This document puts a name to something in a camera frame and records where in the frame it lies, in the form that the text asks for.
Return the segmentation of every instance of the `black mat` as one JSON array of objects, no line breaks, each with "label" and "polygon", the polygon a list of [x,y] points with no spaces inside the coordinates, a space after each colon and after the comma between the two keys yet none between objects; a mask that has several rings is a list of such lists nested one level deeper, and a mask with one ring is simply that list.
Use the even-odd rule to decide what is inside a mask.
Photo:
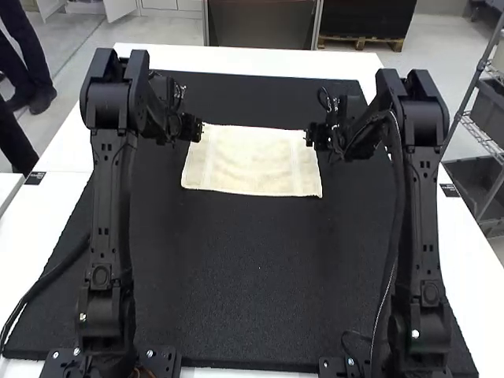
[{"label": "black mat", "polygon": [[[324,117],[320,85],[361,93],[356,82],[174,75],[189,88],[188,110],[220,124],[304,128]],[[342,354],[342,331],[371,333],[395,196],[384,151],[351,164],[320,156],[323,199],[184,190],[186,153],[182,143],[139,142],[130,241],[138,344],[173,345],[185,365],[315,372],[320,356]],[[90,224],[88,185],[46,269]],[[51,348],[74,346],[86,263],[25,309],[6,357],[44,359]],[[457,326],[450,367],[477,376]]]}]

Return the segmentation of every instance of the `black shoe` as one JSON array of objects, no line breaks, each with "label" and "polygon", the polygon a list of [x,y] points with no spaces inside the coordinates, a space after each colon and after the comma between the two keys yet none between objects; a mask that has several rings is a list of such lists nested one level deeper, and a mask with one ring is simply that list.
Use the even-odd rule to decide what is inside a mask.
[{"label": "black shoe", "polygon": [[30,101],[30,113],[36,116],[49,109],[50,103],[56,98],[57,92],[51,89],[38,90]]},{"label": "black shoe", "polygon": [[25,106],[30,105],[31,99],[26,97],[19,92],[14,93],[14,96],[10,100],[6,101],[6,105],[9,107],[11,112],[16,112],[19,109],[23,109]]}]

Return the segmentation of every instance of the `folded towel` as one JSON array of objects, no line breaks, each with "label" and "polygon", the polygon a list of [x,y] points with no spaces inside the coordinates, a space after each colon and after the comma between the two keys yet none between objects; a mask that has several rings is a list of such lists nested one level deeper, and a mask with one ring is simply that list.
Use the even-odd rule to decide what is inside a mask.
[{"label": "folded towel", "polygon": [[182,172],[187,189],[240,195],[322,197],[317,154],[302,130],[204,124]]}]

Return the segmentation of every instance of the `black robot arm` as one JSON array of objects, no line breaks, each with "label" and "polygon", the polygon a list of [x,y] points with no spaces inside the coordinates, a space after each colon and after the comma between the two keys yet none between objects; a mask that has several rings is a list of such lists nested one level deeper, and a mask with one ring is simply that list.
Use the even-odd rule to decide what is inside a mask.
[{"label": "black robot arm", "polygon": [[[383,143],[395,171],[395,216],[373,325],[371,377],[445,376],[451,326],[439,263],[436,181],[447,107],[427,71],[413,70],[401,80],[393,69],[377,72],[376,97],[363,114],[355,113],[351,96],[328,98],[328,104],[326,122],[309,126],[307,146],[352,161],[371,158]],[[389,296],[391,356],[382,370],[378,340]]]},{"label": "black robot arm", "polygon": [[114,50],[98,49],[82,87],[94,197],[91,260],[80,288],[76,330],[90,366],[85,369],[97,369],[101,378],[129,377],[138,362],[129,251],[132,166],[139,135],[159,144],[199,142],[202,122],[181,111],[183,91],[174,80],[149,72],[149,54],[142,50],[122,61]]}]

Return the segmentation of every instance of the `white desk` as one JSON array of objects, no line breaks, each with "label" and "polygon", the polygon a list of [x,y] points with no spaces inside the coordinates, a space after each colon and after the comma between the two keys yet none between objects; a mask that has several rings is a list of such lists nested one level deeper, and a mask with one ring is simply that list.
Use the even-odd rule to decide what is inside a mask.
[{"label": "white desk", "polygon": [[0,173],[0,217],[9,207],[23,182],[24,177],[20,173]]},{"label": "white desk", "polygon": [[[375,94],[374,74],[381,68],[375,54],[362,53],[122,43],[116,48],[120,56],[128,56],[133,48],[147,48],[154,69],[356,79],[368,102]],[[91,175],[88,133],[77,114],[71,113],[48,148],[48,155],[43,156],[36,167],[48,172],[42,183],[34,187],[23,186],[0,220],[0,287],[9,286],[9,292],[2,293],[0,323],[5,322],[21,295],[42,272]],[[65,161],[68,155],[59,146],[79,155],[73,160],[74,165],[72,161]],[[439,169],[438,181],[451,183],[443,167]],[[447,198],[439,188],[438,213],[441,263],[450,304],[480,377],[499,377],[504,340],[504,269],[461,198]],[[30,230],[29,238],[24,230]],[[2,358],[0,378],[37,378],[42,366],[40,361],[7,361]],[[297,373],[219,369],[183,369],[182,375],[183,378],[300,376]]]}]

